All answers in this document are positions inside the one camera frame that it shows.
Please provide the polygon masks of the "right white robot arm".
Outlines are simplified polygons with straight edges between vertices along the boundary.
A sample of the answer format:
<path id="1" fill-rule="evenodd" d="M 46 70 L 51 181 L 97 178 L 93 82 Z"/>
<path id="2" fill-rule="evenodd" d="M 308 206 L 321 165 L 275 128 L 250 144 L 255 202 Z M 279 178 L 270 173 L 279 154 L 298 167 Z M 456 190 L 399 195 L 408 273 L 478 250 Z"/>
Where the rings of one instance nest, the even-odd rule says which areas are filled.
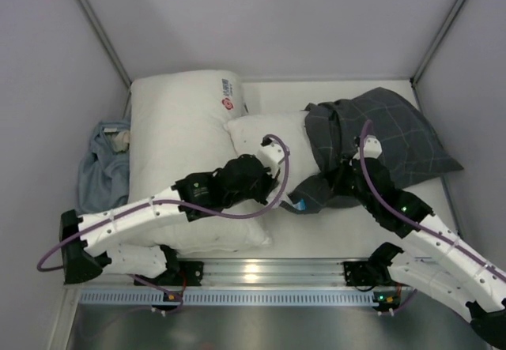
<path id="1" fill-rule="evenodd" d="M 455 234 L 418 196 L 399 189 L 374 158 L 343 162 L 326 176 L 332 194 L 355 198 L 383 229 L 430 257 L 383 243 L 345 264 L 349 286 L 404 284 L 452 309 L 496 349 L 505 347 L 505 272 Z"/>

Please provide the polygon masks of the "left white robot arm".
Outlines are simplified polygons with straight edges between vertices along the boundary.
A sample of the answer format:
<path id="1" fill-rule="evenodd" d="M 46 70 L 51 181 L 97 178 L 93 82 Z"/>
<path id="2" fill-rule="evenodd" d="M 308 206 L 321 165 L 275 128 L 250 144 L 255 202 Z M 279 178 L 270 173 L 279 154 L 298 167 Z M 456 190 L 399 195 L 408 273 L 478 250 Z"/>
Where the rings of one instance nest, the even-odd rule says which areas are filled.
<path id="1" fill-rule="evenodd" d="M 214 171 L 189 174 L 118 212 L 64 212 L 59 239 L 65 284 L 85 283 L 106 273 L 134 274 L 149 280 L 163 273 L 178 273 L 176 252 L 170 246 L 140 247 L 128 240 L 155 228 L 208 217 L 240 220 L 242 215 L 228 209 L 248 200 L 267 205 L 279 174 L 276 160 L 246 154 Z"/>

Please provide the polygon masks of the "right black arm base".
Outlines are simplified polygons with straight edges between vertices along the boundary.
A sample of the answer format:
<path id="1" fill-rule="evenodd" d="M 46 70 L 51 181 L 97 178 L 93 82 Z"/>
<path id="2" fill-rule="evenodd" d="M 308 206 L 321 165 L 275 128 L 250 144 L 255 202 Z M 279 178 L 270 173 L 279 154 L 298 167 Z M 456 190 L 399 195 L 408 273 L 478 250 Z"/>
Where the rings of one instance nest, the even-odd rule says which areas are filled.
<path id="1" fill-rule="evenodd" d="M 344 278 L 348 287 L 390 287 L 395 282 L 383 264 L 371 261 L 344 262 Z"/>

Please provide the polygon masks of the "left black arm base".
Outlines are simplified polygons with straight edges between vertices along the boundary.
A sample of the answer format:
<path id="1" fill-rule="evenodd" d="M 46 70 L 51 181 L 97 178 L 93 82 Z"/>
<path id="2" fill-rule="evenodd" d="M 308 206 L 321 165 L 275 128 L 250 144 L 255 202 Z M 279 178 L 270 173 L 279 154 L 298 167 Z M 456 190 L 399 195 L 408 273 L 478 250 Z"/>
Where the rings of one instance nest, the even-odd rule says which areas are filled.
<path id="1" fill-rule="evenodd" d="M 139 278 L 157 286 L 183 286 L 198 287 L 203 278 L 204 263 L 199 261 L 180 261 L 177 266 L 171 266 L 161 275 L 148 278 L 138 275 Z"/>

